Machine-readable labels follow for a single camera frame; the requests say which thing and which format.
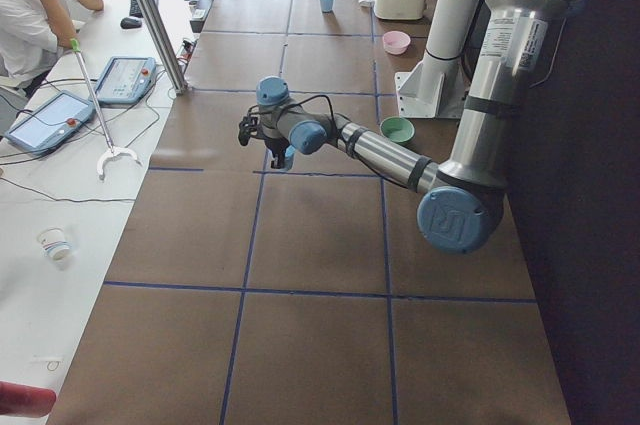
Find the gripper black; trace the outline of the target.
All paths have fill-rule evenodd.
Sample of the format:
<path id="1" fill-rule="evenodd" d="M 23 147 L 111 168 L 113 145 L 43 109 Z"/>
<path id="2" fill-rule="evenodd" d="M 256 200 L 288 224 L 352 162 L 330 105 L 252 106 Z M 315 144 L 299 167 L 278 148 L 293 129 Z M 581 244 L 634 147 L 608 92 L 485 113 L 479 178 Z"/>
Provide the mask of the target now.
<path id="1" fill-rule="evenodd" d="M 286 150 L 290 146 L 289 141 L 286 138 L 267 137 L 265 145 L 272 156 L 271 168 L 284 168 Z"/>

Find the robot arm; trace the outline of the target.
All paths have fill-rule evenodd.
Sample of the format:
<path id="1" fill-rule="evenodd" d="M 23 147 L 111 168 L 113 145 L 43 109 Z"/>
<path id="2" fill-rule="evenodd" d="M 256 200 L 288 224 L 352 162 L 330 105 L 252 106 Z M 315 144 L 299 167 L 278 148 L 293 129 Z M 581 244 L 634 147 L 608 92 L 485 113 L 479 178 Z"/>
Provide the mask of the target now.
<path id="1" fill-rule="evenodd" d="M 437 163 L 347 117 L 308 112 L 286 82 L 262 79 L 239 125 L 241 144 L 265 143 L 275 169 L 331 145 L 419 193 L 418 227 L 434 247 L 470 253 L 503 216 L 510 128 L 532 81 L 549 27 L 575 0 L 437 0 L 422 60 L 396 75 L 405 118 L 454 119 L 449 158 Z"/>

